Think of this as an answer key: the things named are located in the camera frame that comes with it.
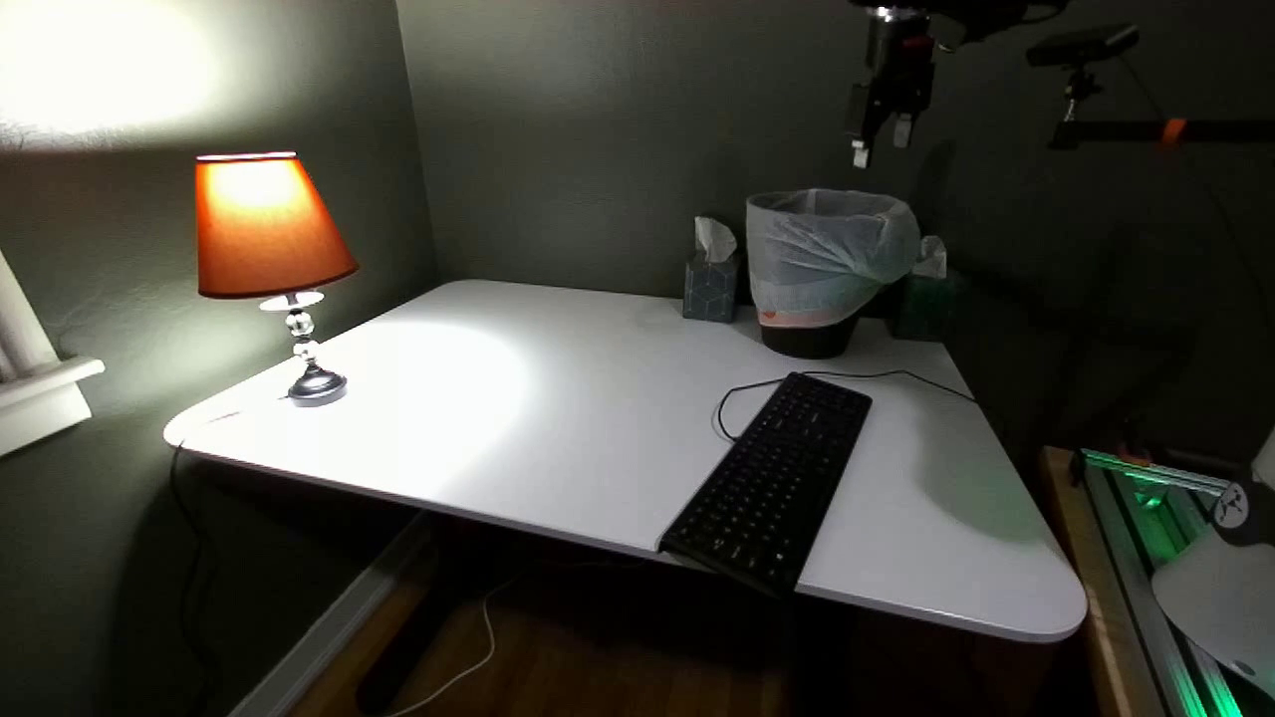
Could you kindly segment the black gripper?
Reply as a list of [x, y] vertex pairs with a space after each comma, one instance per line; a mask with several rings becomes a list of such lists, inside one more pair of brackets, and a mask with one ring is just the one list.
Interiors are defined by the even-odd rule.
[[934, 97], [938, 37], [921, 6], [870, 5], [864, 78], [852, 87], [852, 144], [911, 144], [911, 129]]

